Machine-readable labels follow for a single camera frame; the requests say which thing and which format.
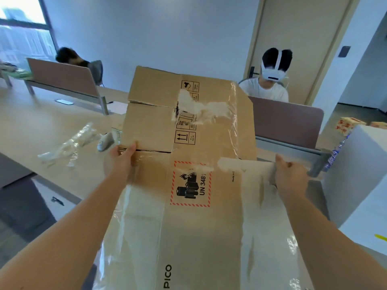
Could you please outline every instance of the yellow strip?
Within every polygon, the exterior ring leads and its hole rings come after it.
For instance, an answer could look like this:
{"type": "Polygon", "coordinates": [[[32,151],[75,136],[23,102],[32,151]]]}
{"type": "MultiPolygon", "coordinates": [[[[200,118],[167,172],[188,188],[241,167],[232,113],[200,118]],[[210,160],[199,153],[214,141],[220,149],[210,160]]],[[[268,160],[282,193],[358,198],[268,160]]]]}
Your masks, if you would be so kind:
{"type": "Polygon", "coordinates": [[[384,240],[384,241],[387,241],[387,237],[381,236],[381,235],[379,235],[379,234],[375,234],[375,237],[376,237],[376,238],[379,238],[379,239],[382,239],[382,240],[384,240]]]}

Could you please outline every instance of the red striped border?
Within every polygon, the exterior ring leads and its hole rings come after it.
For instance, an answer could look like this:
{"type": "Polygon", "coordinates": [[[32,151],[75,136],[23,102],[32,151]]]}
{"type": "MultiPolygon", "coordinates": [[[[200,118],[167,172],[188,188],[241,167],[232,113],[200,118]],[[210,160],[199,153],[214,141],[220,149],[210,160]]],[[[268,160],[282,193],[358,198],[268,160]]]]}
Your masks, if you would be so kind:
{"type": "MultiPolygon", "coordinates": [[[[200,164],[202,166],[206,166],[206,164],[203,164],[203,163],[193,163],[193,162],[183,162],[183,161],[175,161],[175,164],[174,166],[176,167],[176,163],[179,163],[179,164],[200,164]]],[[[210,204],[211,204],[211,181],[212,181],[212,173],[210,172],[210,177],[209,177],[209,182],[208,182],[208,205],[198,205],[198,204],[193,204],[193,203],[174,203],[173,202],[173,191],[174,191],[174,187],[175,187],[175,171],[173,171],[173,175],[172,175],[172,188],[171,188],[171,200],[170,200],[170,205],[176,205],[176,206],[198,206],[198,207],[202,207],[202,208],[209,208],[210,207],[210,204]]]]}

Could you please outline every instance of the man wearing vr headset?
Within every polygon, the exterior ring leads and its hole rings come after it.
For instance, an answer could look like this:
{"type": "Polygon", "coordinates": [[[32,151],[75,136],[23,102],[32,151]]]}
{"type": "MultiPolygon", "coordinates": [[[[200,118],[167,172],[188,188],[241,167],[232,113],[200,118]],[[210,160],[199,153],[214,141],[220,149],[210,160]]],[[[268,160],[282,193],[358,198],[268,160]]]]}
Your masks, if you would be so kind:
{"type": "Polygon", "coordinates": [[[268,49],[262,57],[259,77],[243,80],[239,86],[251,97],[288,102],[288,91],[276,82],[286,76],[292,58],[291,50],[268,49]]]}

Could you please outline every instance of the door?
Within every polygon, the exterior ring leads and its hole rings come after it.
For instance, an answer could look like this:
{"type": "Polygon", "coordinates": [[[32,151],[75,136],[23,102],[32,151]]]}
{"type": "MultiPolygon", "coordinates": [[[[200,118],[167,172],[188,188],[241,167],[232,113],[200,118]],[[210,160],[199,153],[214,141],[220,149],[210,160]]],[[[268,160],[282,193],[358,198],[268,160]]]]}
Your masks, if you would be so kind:
{"type": "Polygon", "coordinates": [[[350,0],[265,0],[251,66],[269,48],[291,49],[289,101],[304,104],[350,0]]]}

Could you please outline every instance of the hand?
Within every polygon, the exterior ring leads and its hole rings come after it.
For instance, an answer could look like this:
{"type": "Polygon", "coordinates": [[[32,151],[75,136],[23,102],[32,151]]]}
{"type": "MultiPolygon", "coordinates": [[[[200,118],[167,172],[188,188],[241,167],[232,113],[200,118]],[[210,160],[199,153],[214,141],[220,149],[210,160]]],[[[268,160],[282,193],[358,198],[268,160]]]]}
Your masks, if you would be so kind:
{"type": "Polygon", "coordinates": [[[136,143],[133,143],[122,155],[119,154],[119,146],[113,147],[104,161],[103,170],[105,176],[113,176],[118,181],[122,180],[126,183],[132,167],[131,159],[136,151],[136,146],[136,143]]]}
{"type": "Polygon", "coordinates": [[[309,177],[303,165],[296,162],[286,162],[276,155],[276,184],[283,202],[289,197],[305,197],[309,177]]]}

